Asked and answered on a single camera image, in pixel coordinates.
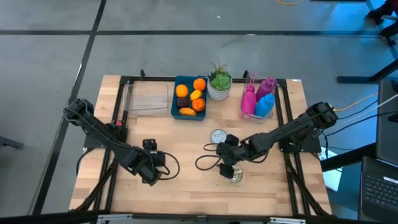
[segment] wooden table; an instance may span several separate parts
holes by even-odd
[[[111,122],[120,76],[105,75],[95,107],[95,116],[104,123]],[[170,105],[174,83],[169,85]],[[146,115],[129,114],[127,142],[133,146],[142,145],[142,140],[156,139],[158,149],[169,152],[180,161],[181,172],[174,180],[160,180],[154,186],[141,183],[139,175],[133,176],[119,167],[115,185],[112,212],[131,213],[178,213],[212,215],[278,215],[291,216],[287,175],[283,154],[278,144],[274,144],[268,158],[261,164],[240,162],[244,179],[232,184],[219,175],[214,168],[200,171],[195,167],[195,159],[208,154],[203,145],[210,142],[214,129],[224,129],[238,138],[251,134],[268,132],[278,128],[277,113],[264,124],[256,124],[239,118],[243,83],[234,83],[229,97],[224,101],[207,99],[204,121],[183,121],[173,119],[170,107],[166,113]],[[307,109],[303,86],[300,80],[287,80],[293,117]],[[282,91],[281,102],[284,102]],[[287,117],[284,103],[282,112]],[[309,191],[325,211],[331,213],[330,204],[323,181],[319,160],[309,154],[301,153],[305,183]],[[95,149],[81,161],[79,174],[73,191],[70,208],[79,206],[98,182],[104,149]],[[208,167],[214,159],[204,159],[199,166]],[[176,171],[175,162],[167,158],[171,173]],[[299,212],[303,213],[299,188],[296,188]],[[106,192],[103,190],[100,208],[104,208]]]

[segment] pink bottle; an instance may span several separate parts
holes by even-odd
[[[256,108],[256,94],[254,94],[254,86],[248,85],[246,92],[243,94],[241,110],[246,114],[254,114]]]
[[[262,81],[256,93],[256,101],[258,102],[263,96],[267,94],[274,94],[275,86],[276,86],[275,78],[270,77]]]

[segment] yellow cable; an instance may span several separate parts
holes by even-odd
[[[277,2],[277,3],[283,4],[283,5],[285,5],[285,6],[295,6],[295,5],[297,5],[297,4],[300,4],[300,2],[301,2],[302,0],[299,0],[298,2],[294,2],[294,3],[282,2],[282,1],[280,1],[280,0],[274,0],[274,1]]]
[[[346,106],[346,107],[344,107],[344,108],[342,108],[342,109],[334,109],[333,111],[334,111],[334,112],[339,112],[339,111],[347,110],[348,108],[354,106],[355,104],[360,103],[360,102],[362,102],[362,101],[364,101],[364,100],[368,99],[369,97],[372,97],[372,96],[374,96],[374,95],[376,95],[376,94],[377,94],[377,92],[372,93],[372,94],[370,94],[369,96],[366,96],[366,97],[364,97],[364,98],[358,100],[358,101],[355,102],[355,103],[352,103],[352,104],[350,104],[350,105],[348,105],[348,106]]]

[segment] clear plastic container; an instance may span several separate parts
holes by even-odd
[[[258,88],[260,87],[260,83],[262,81],[264,81],[267,77],[262,77],[260,75],[255,76],[255,74],[249,73],[246,77],[246,81],[244,82],[244,87],[243,87],[243,92],[242,92],[242,99],[243,99],[243,95],[246,92],[246,88],[248,87],[248,85],[254,85],[255,87],[255,93],[257,92]],[[272,107],[272,109],[269,111],[269,113],[265,116],[265,117],[259,117],[256,116],[254,114],[248,114],[242,111],[242,107],[240,107],[240,117],[242,119],[248,120],[248,121],[252,121],[252,122],[256,122],[256,123],[264,123],[266,122],[267,119],[272,118],[272,116],[274,115],[272,113],[272,110],[274,109],[274,107]]]
[[[123,90],[124,110],[156,110],[169,106],[167,83],[140,83],[126,85]]]

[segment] metal lid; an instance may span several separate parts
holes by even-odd
[[[211,133],[211,142],[212,143],[220,143],[225,142],[226,133],[221,129],[216,129]]]

